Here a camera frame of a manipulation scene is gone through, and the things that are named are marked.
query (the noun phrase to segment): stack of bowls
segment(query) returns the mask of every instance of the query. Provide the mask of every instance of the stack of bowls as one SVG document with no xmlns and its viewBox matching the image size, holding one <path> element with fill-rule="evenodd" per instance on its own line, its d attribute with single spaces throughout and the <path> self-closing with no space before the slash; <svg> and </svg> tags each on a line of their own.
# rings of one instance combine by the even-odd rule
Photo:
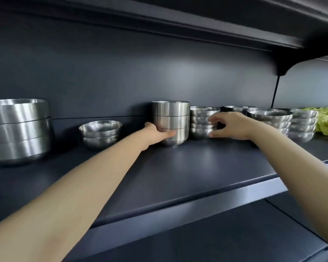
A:
<svg viewBox="0 0 328 262">
<path fill-rule="evenodd" d="M 188 139 L 190 103 L 186 101 L 153 101 L 153 123 L 160 132 L 174 130 L 176 135 L 162 141 L 166 146 L 180 145 Z"/>
<path fill-rule="evenodd" d="M 223 106 L 221 108 L 221 111 L 223 111 L 223 112 L 239 112 L 239 113 L 246 115 L 247 110 L 251 109 L 251 108 L 255 108 L 255 107 L 254 106 Z"/>
<path fill-rule="evenodd" d="M 99 120 L 79 127 L 83 144 L 91 150 L 103 150 L 118 141 L 123 124 L 115 120 Z"/>
<path fill-rule="evenodd" d="M 42 158 L 51 150 L 52 140 L 46 100 L 0 100 L 0 164 L 22 164 Z"/>
<path fill-rule="evenodd" d="M 192 106 L 190 132 L 194 139 L 204 140 L 209 138 L 209 133 L 216 129 L 217 124 L 212 124 L 208 118 L 220 112 L 220 108 L 212 106 Z"/>
<path fill-rule="evenodd" d="M 288 136 L 293 112 L 272 108 L 252 108 L 247 110 L 247 116 L 269 124 L 278 129 L 282 134 Z"/>
<path fill-rule="evenodd" d="M 288 137 L 295 142 L 307 142 L 315 134 L 319 112 L 316 110 L 290 109 L 293 119 L 290 124 Z"/>
</svg>

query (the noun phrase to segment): large steel bowl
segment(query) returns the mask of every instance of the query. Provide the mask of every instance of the large steel bowl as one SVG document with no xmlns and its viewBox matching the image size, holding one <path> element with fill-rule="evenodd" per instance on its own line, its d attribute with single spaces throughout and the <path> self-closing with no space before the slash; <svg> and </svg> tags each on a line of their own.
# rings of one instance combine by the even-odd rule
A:
<svg viewBox="0 0 328 262">
<path fill-rule="evenodd" d="M 83 124 L 79 132 L 84 138 L 107 138 L 119 134 L 123 124 L 115 120 L 99 120 Z"/>
<path fill-rule="evenodd" d="M 166 131 L 170 131 L 170 129 L 167 128 L 157 128 L 158 131 L 160 132 L 166 132 Z M 170 137 L 165 139 L 165 141 L 183 141 L 183 140 L 187 140 L 188 138 L 188 132 L 189 132 L 189 128 L 177 128 L 177 129 L 172 129 L 173 131 L 176 132 L 175 136 Z"/>
<path fill-rule="evenodd" d="M 288 110 L 272 109 L 272 108 L 252 108 L 247 110 L 250 118 L 258 121 L 272 122 L 289 122 L 293 118 L 293 113 Z"/>
<path fill-rule="evenodd" d="M 48 103 L 44 99 L 1 99 L 0 124 L 20 123 L 50 117 Z"/>
<path fill-rule="evenodd" d="M 189 126 L 190 116 L 165 117 L 153 116 L 153 124 L 158 128 L 186 128 Z"/>
<path fill-rule="evenodd" d="M 153 101 L 153 115 L 176 117 L 190 114 L 190 103 L 186 101 Z"/>
<path fill-rule="evenodd" d="M 41 158 L 51 150 L 51 136 L 0 143 L 0 163 L 16 164 Z"/>
<path fill-rule="evenodd" d="M 193 117 L 210 117 L 219 112 L 220 108 L 213 106 L 191 106 L 191 116 Z"/>
<path fill-rule="evenodd" d="M 0 125 L 0 142 L 23 141 L 50 134 L 52 134 L 52 123 L 49 118 Z"/>
</svg>

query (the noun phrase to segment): shelf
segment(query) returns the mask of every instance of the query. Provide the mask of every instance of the shelf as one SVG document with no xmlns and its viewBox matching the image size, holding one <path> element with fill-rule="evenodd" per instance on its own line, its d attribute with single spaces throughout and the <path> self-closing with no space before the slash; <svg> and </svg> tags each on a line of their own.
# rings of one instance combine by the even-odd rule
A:
<svg viewBox="0 0 328 262">
<path fill-rule="evenodd" d="M 328 0 L 0 0 L 0 11 L 270 51 L 278 75 L 328 56 Z"/>
<path fill-rule="evenodd" d="M 328 140 L 320 136 L 302 146 L 328 163 Z M 94 154 L 79 145 L 32 164 L 0 167 L 0 221 Z M 66 261 L 81 257 L 81 251 L 95 254 L 283 191 L 284 184 L 249 141 L 151 146 Z M 110 234 L 111 242 L 102 240 Z"/>
</svg>

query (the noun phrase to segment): small steel bowl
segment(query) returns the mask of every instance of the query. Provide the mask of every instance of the small steel bowl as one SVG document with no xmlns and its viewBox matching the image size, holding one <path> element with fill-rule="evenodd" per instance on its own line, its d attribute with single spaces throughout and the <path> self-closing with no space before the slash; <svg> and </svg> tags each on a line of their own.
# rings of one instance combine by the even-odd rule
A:
<svg viewBox="0 0 328 262">
<path fill-rule="evenodd" d="M 273 121 L 262 121 L 265 124 L 271 125 L 272 127 L 276 129 L 283 129 L 283 128 L 289 128 L 291 122 L 273 122 Z"/>
<path fill-rule="evenodd" d="M 209 133 L 214 130 L 215 128 L 210 128 L 210 129 L 190 128 L 191 135 L 196 140 L 209 139 Z"/>
<path fill-rule="evenodd" d="M 186 128 L 190 123 L 190 116 L 165 117 L 153 116 L 153 124 L 158 128 Z"/>
<path fill-rule="evenodd" d="M 293 118 L 292 125 L 316 125 L 318 118 Z"/>
<path fill-rule="evenodd" d="M 252 108 L 247 110 L 250 118 L 258 121 L 289 122 L 293 118 L 293 113 L 288 110 L 272 108 Z"/>
<path fill-rule="evenodd" d="M 293 140 L 294 142 L 308 142 L 313 138 L 314 135 L 314 132 L 304 133 L 290 131 L 288 133 L 288 138 Z"/>
<path fill-rule="evenodd" d="M 201 124 L 194 124 L 194 123 L 191 123 L 190 125 L 191 128 L 202 128 L 202 129 L 210 129 L 210 128 L 214 128 L 216 129 L 217 127 L 217 124 L 214 124 L 214 125 L 201 125 Z"/>
<path fill-rule="evenodd" d="M 255 108 L 255 106 L 223 106 L 221 109 L 223 112 L 239 112 L 246 114 L 248 109 Z"/>
<path fill-rule="evenodd" d="M 176 146 L 176 145 L 180 145 L 183 144 L 186 140 L 182 140 L 182 141 L 167 141 L 164 140 L 162 141 L 162 144 L 165 146 Z"/>
<path fill-rule="evenodd" d="M 316 129 L 316 125 L 307 125 L 307 124 L 291 124 L 290 131 L 293 132 L 303 132 L 303 133 L 310 133 L 314 132 Z"/>
<path fill-rule="evenodd" d="M 191 116 L 193 117 L 210 117 L 219 112 L 220 109 L 213 106 L 191 106 Z"/>
<path fill-rule="evenodd" d="M 99 120 L 83 124 L 79 131 L 84 138 L 107 138 L 119 134 L 123 124 L 115 120 Z"/>
<path fill-rule="evenodd" d="M 190 114 L 190 103 L 186 101 L 153 101 L 153 115 L 176 117 Z"/>
<path fill-rule="evenodd" d="M 171 129 L 167 129 L 167 128 L 157 128 L 157 130 L 160 131 L 160 132 L 171 131 Z M 189 131 L 188 127 L 187 128 L 177 128 L 177 129 L 172 129 L 172 130 L 176 132 L 175 136 L 165 139 L 166 141 L 183 141 L 183 140 L 187 140 L 188 131 Z"/>
<path fill-rule="evenodd" d="M 279 130 L 282 134 L 284 134 L 284 135 L 288 135 L 288 133 L 289 133 L 289 129 L 288 128 L 282 128 L 282 129 L 280 129 Z"/>
<path fill-rule="evenodd" d="M 91 150 L 104 150 L 118 141 L 118 135 L 106 138 L 83 138 L 82 141 Z"/>
<path fill-rule="evenodd" d="M 200 125 L 213 125 L 213 123 L 208 121 L 210 117 L 193 117 L 191 116 L 191 123 Z"/>
<path fill-rule="evenodd" d="M 282 108 L 281 110 L 289 110 L 290 112 L 293 112 L 293 119 L 295 118 L 317 118 L 319 112 L 317 110 L 302 110 L 302 109 L 286 109 Z"/>
<path fill-rule="evenodd" d="M 0 124 L 20 123 L 50 117 L 44 99 L 22 98 L 0 100 Z"/>
</svg>

